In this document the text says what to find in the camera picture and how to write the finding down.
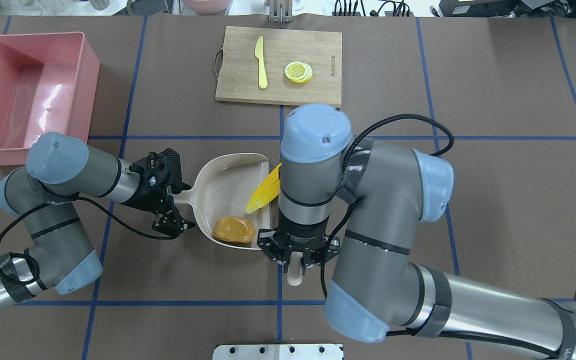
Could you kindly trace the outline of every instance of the white mounting plate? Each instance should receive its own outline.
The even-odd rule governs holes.
[[[344,346],[342,344],[220,345],[214,349],[212,360],[344,360]]]

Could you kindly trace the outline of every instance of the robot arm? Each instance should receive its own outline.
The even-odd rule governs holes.
[[[448,162],[364,139],[343,166],[349,142],[350,122],[333,107],[304,105],[288,116],[281,215],[272,237],[259,240],[272,239],[267,248],[274,256],[297,249],[305,237],[295,235],[297,229],[325,236],[330,207],[314,208],[329,204],[339,189],[354,201],[326,299],[332,328],[375,343],[391,326],[403,326],[418,337],[494,342],[533,358],[576,359],[576,301],[529,298],[409,261],[418,223],[438,220],[450,199]]]
[[[101,262],[71,200],[82,192],[127,207],[152,212],[156,230],[173,239],[193,223],[182,219],[172,194],[190,187],[181,180],[179,155],[167,149],[130,164],[74,137],[50,132],[32,146],[27,165],[0,182],[0,207],[10,215],[28,214],[23,222],[34,246],[26,248],[38,269],[11,255],[0,255],[0,310],[54,287],[68,294],[94,280]]]

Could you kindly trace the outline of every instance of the yellow knife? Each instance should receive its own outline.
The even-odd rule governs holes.
[[[259,36],[254,46],[254,56],[259,59],[259,87],[265,89],[268,87],[266,79],[266,67],[264,66],[264,37]]]

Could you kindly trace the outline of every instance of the blue joint cap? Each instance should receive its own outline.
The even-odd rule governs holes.
[[[446,212],[453,194],[455,173],[450,162],[412,149],[421,172],[423,211],[419,221],[433,223]]]
[[[345,292],[336,282],[330,282],[325,315],[332,328],[346,337],[364,343],[380,343],[390,326]]]
[[[320,162],[345,150],[351,138],[346,114],[331,105],[302,105],[286,117],[281,157],[300,164]]]
[[[60,296],[70,294],[97,280],[103,271],[97,252],[92,250],[71,272],[57,285],[55,290]]]
[[[12,171],[11,173],[7,174],[6,177],[4,177],[1,181],[0,181],[0,208],[7,212],[8,214],[14,216],[14,217],[18,217],[21,214],[18,214],[15,210],[12,209],[12,207],[10,207],[8,200],[6,199],[6,184],[8,183],[8,180],[10,178],[10,176],[15,172]]]
[[[62,184],[82,172],[89,155],[88,146],[77,137],[46,132],[30,148],[26,168],[42,183]]]

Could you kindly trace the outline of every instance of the lemon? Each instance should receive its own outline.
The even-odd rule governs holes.
[[[293,61],[287,64],[284,73],[286,78],[297,84],[306,84],[313,78],[313,68],[301,61]]]

